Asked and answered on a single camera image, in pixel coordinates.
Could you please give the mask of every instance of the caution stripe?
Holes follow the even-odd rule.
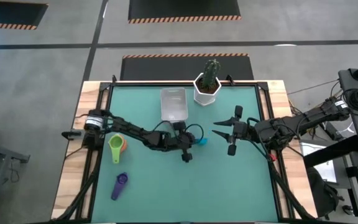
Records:
[[[248,57],[246,53],[231,54],[155,54],[155,55],[124,55],[122,58],[156,58],[156,57]]]
[[[1,24],[0,29],[20,29],[20,30],[35,30],[37,26],[22,25],[22,24]]]
[[[200,21],[238,21],[241,16],[186,16],[186,17],[164,17],[164,18],[142,18],[129,19],[130,24],[144,24],[156,22],[200,22]]]

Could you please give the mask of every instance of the black metal frame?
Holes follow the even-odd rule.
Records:
[[[262,106],[261,95],[260,95],[260,90],[264,91],[269,119],[274,118],[273,107],[272,107],[272,102],[270,99],[270,93],[269,93],[269,88],[268,88],[267,82],[242,82],[242,83],[227,82],[227,83],[222,83],[222,86],[233,86],[233,85],[234,86],[254,87],[255,95],[257,97],[257,102],[258,102],[257,104],[258,104],[258,109],[259,109],[259,113],[260,113],[260,119],[266,118],[264,115],[264,109]],[[180,83],[180,82],[117,82],[117,83],[116,82],[112,82],[112,83],[103,82],[100,84],[98,100],[96,102],[96,108],[101,108],[103,94],[106,90],[108,90],[108,99],[106,102],[106,108],[110,108],[112,93],[113,93],[115,86],[169,87],[169,86],[193,86],[193,84],[191,82],[186,82],[186,81],[184,81],[183,83]],[[89,223],[91,221],[93,205],[94,205],[95,196],[96,196],[96,189],[98,186],[99,167],[101,165],[101,158],[102,158],[102,152],[103,152],[103,149],[93,149],[93,150],[98,150],[98,156],[97,156],[96,164],[94,167],[94,172],[95,172],[94,174],[96,177],[93,179],[88,216],[86,218],[81,217],[82,216],[82,208],[83,208],[83,198],[82,198],[81,202],[80,202],[80,206],[78,206],[78,208],[76,210],[76,215],[75,215],[74,220],[50,220],[49,222],[46,222],[46,223]],[[91,160],[92,160],[92,151],[93,150],[91,149],[87,153],[85,168],[84,168],[84,173],[83,173],[83,181],[81,183],[81,186],[84,186],[86,181],[89,178],[89,171],[90,171],[90,164],[91,164]],[[288,185],[287,174],[285,172],[285,165],[284,165],[282,155],[278,154],[277,159],[278,159],[278,165],[280,168],[280,174],[282,175],[282,178],[285,181],[285,183]],[[293,210],[293,207],[288,199],[287,199],[287,209],[288,209],[288,213],[290,214],[290,218],[288,219],[288,218],[283,217],[281,203],[280,203],[280,196],[278,194],[278,187],[273,179],[272,179],[272,190],[273,190],[273,197],[274,197],[274,201],[275,201],[276,213],[277,213],[278,220],[279,221],[282,220],[284,222],[288,222],[289,220],[293,220],[294,222],[300,221],[300,220],[294,219],[294,217],[295,217],[294,210]]]

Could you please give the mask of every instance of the green tabletop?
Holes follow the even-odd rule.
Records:
[[[223,86],[216,102],[202,107],[186,88],[188,119],[205,131],[208,143],[193,146],[193,160],[185,163],[181,151],[152,151],[125,136],[128,146],[119,164],[112,163],[106,136],[94,201],[93,223],[106,222],[276,222],[272,183],[265,159],[247,141],[237,143],[236,156],[227,155],[227,143],[211,132],[231,133],[215,126],[243,106],[243,120],[260,119],[254,87]],[[111,111],[126,121],[151,130],[161,121],[160,90],[156,86],[115,86]],[[168,130],[161,125],[161,130]],[[197,127],[189,129],[196,137]],[[111,200],[116,176],[127,172],[128,182],[116,201]]]

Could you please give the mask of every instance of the black floor mat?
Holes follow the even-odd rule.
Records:
[[[131,0],[129,23],[241,19],[237,0]]]
[[[218,78],[253,80],[248,54],[126,55],[122,59],[121,80],[194,80],[208,60],[221,63]]]
[[[0,29],[34,30],[48,4],[0,2]]]

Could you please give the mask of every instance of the wooden table frame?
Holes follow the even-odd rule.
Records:
[[[284,82],[281,80],[267,80],[267,81],[235,81],[239,85],[245,83],[255,83],[259,87],[259,101],[261,102],[260,111],[263,111],[263,119],[270,119],[273,117],[279,118],[283,116],[291,116],[290,105],[288,102],[287,93],[285,91]],[[78,106],[75,116],[79,117],[82,114],[87,114],[89,110],[100,106],[109,108],[111,94],[109,96],[109,84],[111,82],[84,82],[81,95],[78,100]],[[171,83],[190,84],[191,81],[117,81],[117,85],[166,85]],[[229,81],[221,81],[223,85],[228,85]],[[73,129],[83,129],[86,116],[75,118],[73,122]],[[81,147],[81,139],[72,140],[67,147],[67,154],[79,149]],[[291,147],[300,151],[299,142],[293,140],[290,143]],[[76,154],[70,156],[63,164],[62,175],[60,178],[55,204],[52,210],[52,219],[59,217],[71,204],[77,193],[81,189],[84,180],[89,177],[94,169],[94,165],[98,160],[97,151],[88,151],[81,149]],[[314,206],[313,196],[311,194],[309,180],[306,174],[303,159],[291,150],[284,150],[282,157],[278,156],[278,161],[275,163],[276,169],[282,175],[283,179],[289,184],[290,190],[293,192],[298,201],[306,208],[308,213],[316,217],[316,209]],[[96,187],[90,187],[87,191],[82,207],[82,214],[77,213],[72,218],[87,218],[88,212],[92,211],[93,203],[90,198],[94,198]],[[275,195],[278,195],[279,200],[275,198],[278,216],[282,218],[299,218],[299,215],[293,210],[292,206],[288,204],[288,200],[284,196],[281,188],[273,185]]]

